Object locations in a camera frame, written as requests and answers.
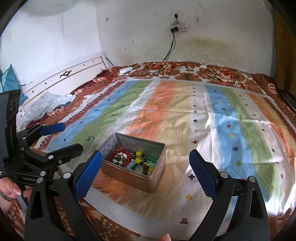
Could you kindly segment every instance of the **bed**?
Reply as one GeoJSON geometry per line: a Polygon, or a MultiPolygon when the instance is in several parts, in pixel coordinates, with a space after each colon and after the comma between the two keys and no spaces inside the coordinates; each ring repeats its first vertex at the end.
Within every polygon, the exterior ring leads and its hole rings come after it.
{"type": "MultiPolygon", "coordinates": [[[[22,112],[46,91],[75,94],[67,107],[34,123],[64,122],[63,133],[45,136],[34,146],[49,152],[73,143],[82,156],[60,166],[73,170],[113,132],[163,142],[166,167],[154,193],[129,187],[101,171],[81,206],[105,240],[155,240],[164,233],[188,240],[212,201],[192,171],[188,155],[197,149],[206,161],[234,178],[253,175],[260,184],[269,215],[271,239],[295,207],[296,115],[283,101],[273,79],[229,67],[195,62],[168,62],[108,68],[103,55],[68,68],[34,86],[22,112]]],[[[219,232],[226,230],[236,199],[219,232]]],[[[73,234],[56,200],[64,226],[73,234]]],[[[23,234],[22,211],[14,202],[9,217],[23,234]]]]}

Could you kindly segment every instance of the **open container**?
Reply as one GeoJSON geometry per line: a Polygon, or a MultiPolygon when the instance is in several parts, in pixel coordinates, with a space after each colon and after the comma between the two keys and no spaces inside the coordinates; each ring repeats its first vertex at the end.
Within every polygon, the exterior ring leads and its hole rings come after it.
{"type": "Polygon", "coordinates": [[[142,191],[148,193],[154,192],[165,167],[166,146],[164,143],[114,132],[98,150],[103,156],[101,170],[105,175],[142,191]],[[106,158],[110,155],[111,151],[117,148],[141,151],[144,152],[147,157],[158,160],[152,175],[145,176],[107,161],[106,158]]]}

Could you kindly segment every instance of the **blue gripper pad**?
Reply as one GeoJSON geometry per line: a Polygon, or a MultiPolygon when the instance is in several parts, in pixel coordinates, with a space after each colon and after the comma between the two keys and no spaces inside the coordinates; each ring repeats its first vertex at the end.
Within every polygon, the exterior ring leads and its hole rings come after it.
{"type": "Polygon", "coordinates": [[[44,126],[39,131],[40,135],[47,136],[58,132],[63,132],[66,129],[66,125],[64,123],[57,123],[50,126],[44,126]]]}
{"type": "Polygon", "coordinates": [[[210,197],[214,201],[218,195],[216,181],[214,177],[211,175],[208,168],[206,167],[206,162],[204,161],[204,159],[201,157],[201,155],[198,153],[197,150],[192,150],[190,152],[189,163],[198,181],[200,182],[200,185],[202,186],[202,189],[204,190],[206,196],[210,197]]]}
{"type": "Polygon", "coordinates": [[[91,187],[91,184],[93,183],[98,171],[101,168],[102,162],[102,154],[101,152],[96,150],[93,152],[86,163],[81,163],[77,166],[75,171],[79,170],[79,168],[82,167],[84,167],[84,169],[81,170],[81,173],[78,177],[74,178],[74,197],[76,201],[86,196],[91,187]]]}

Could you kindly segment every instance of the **metal bolt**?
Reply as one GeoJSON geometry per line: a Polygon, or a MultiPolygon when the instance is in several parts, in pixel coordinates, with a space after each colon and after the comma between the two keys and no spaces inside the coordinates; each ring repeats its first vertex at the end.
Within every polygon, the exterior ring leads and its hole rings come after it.
{"type": "Polygon", "coordinates": [[[65,178],[65,179],[68,179],[69,177],[71,177],[71,173],[70,173],[70,172],[66,172],[66,173],[63,175],[63,178],[65,178]]]}
{"type": "Polygon", "coordinates": [[[256,182],[256,178],[253,177],[253,176],[250,176],[249,180],[250,180],[251,182],[253,182],[253,183],[256,182]]]}
{"type": "Polygon", "coordinates": [[[223,178],[228,178],[228,173],[227,172],[221,172],[220,176],[223,178]]]}
{"type": "Polygon", "coordinates": [[[42,177],[40,177],[40,178],[37,179],[37,183],[41,183],[42,181],[43,181],[43,178],[42,177]]]}

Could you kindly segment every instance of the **brown curtain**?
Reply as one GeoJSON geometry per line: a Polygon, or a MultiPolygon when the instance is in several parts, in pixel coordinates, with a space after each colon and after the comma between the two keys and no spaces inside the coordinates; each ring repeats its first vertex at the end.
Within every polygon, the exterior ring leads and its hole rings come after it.
{"type": "Polygon", "coordinates": [[[274,14],[274,31],[277,52],[277,86],[296,96],[296,38],[287,21],[277,10],[274,14]]]}

